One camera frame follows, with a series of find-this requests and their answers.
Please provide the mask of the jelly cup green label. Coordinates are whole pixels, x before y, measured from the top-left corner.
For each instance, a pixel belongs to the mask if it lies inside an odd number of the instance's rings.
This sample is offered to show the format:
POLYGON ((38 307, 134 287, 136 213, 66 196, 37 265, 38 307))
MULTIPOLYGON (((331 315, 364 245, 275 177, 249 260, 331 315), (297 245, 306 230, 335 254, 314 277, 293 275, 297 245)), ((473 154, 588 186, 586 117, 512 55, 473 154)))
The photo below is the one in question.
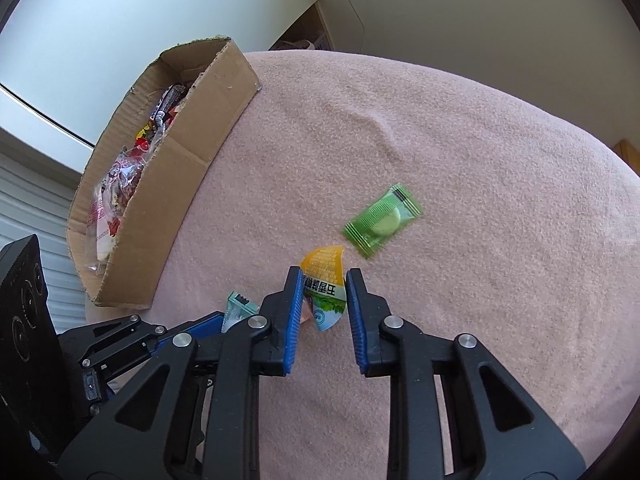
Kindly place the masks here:
POLYGON ((333 327, 346 310, 343 252, 342 245, 316 248, 300 264, 305 275, 304 295, 319 332, 333 327))

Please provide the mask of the packaged white bread slice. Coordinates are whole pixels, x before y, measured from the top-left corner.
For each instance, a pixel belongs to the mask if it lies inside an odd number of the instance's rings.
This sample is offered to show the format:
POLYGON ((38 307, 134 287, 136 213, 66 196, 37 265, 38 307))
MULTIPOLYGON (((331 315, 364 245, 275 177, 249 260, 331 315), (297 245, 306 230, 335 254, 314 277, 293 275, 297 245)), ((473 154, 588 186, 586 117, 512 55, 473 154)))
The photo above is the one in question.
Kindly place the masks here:
POLYGON ((123 215, 119 182, 106 176, 93 189, 87 222, 87 266, 95 274, 106 270, 123 215))

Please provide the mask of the red clear dark snack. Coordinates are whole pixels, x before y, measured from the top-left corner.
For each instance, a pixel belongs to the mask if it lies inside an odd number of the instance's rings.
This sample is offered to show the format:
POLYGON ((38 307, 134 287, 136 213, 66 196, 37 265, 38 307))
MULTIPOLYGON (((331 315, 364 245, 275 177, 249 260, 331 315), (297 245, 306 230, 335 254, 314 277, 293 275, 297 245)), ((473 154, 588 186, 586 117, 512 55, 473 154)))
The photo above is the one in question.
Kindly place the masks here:
POLYGON ((96 186, 103 205, 113 214, 124 213, 142 176, 148 153, 140 148, 123 148, 96 186))

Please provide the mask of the green candy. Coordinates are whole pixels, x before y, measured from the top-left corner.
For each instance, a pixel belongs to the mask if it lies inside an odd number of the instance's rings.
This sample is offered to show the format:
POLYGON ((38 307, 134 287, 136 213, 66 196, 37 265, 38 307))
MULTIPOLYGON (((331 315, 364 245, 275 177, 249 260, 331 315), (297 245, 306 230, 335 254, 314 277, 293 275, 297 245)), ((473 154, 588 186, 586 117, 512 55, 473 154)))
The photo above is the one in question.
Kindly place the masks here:
POLYGON ((371 258, 392 237, 423 214, 422 206, 402 184, 384 195, 343 226, 343 234, 364 258, 371 258))

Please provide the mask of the yellow candy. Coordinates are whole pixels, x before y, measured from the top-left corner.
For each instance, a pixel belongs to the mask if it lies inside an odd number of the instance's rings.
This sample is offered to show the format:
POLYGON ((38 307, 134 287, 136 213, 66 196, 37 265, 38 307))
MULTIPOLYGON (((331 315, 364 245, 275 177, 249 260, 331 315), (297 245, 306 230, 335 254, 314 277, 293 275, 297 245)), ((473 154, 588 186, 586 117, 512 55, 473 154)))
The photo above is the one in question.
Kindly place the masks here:
POLYGON ((154 134, 155 134, 154 127, 150 122, 148 122, 136 134, 136 138, 134 139, 134 144, 136 145, 149 144, 150 141, 153 139, 154 134))

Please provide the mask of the Snickers chocolate bar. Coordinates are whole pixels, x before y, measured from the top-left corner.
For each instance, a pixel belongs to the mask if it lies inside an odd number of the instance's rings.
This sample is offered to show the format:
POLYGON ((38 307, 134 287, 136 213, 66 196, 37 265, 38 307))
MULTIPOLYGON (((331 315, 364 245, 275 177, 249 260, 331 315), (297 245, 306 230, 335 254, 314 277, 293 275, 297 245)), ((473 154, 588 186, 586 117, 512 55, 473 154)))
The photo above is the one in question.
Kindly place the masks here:
POLYGON ((188 93, 185 84, 172 84, 160 97, 150 114, 149 122, 154 130, 167 128, 174 120, 176 107, 188 93))

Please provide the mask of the pink small sachet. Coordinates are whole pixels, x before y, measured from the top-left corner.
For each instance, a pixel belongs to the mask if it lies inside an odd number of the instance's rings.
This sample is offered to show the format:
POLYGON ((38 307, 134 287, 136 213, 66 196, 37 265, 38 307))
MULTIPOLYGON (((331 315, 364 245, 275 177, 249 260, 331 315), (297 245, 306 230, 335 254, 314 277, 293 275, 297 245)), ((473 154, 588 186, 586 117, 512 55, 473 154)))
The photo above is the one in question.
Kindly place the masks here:
POLYGON ((299 324, 303 325, 305 322, 312 320, 313 318, 314 316, 312 315, 312 311, 310 310, 310 307, 304 304, 302 307, 302 312, 300 312, 299 324))

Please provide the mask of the pink table cloth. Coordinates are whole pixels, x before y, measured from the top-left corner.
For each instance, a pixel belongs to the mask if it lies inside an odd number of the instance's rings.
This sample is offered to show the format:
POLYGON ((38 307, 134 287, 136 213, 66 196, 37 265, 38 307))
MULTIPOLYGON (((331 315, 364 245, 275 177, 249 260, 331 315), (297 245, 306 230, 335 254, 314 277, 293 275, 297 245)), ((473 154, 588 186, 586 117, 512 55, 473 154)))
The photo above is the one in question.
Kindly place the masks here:
POLYGON ((347 246, 345 266, 424 332, 477 336, 595 460, 639 395, 638 176, 590 133, 450 73, 326 51, 247 59, 262 88, 145 318, 262 300, 398 183, 422 216, 369 259, 347 246))

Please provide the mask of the brown cardboard box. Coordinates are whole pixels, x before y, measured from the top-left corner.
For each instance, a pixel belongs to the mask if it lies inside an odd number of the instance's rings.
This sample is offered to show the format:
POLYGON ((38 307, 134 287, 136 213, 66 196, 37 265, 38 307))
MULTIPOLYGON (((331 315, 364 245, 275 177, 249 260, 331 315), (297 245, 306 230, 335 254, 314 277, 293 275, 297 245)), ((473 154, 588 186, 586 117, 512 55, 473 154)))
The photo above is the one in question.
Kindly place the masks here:
POLYGON ((98 307, 146 309, 193 197, 259 80, 228 37, 178 44, 138 77, 87 162, 70 206, 66 238, 81 283, 98 307), (171 84, 185 84, 176 118, 143 167, 102 273, 90 270, 88 221, 93 189, 150 118, 171 84))

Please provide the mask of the white basket with red item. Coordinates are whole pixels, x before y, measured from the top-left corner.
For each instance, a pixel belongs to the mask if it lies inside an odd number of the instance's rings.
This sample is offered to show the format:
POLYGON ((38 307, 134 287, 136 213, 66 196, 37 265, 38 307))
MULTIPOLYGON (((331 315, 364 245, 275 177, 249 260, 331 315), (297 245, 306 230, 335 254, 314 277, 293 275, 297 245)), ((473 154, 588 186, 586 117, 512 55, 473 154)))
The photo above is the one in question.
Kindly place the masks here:
POLYGON ((320 35, 316 40, 299 39, 295 41, 279 40, 272 48, 273 51, 284 50, 323 50, 331 51, 332 47, 325 34, 320 35))

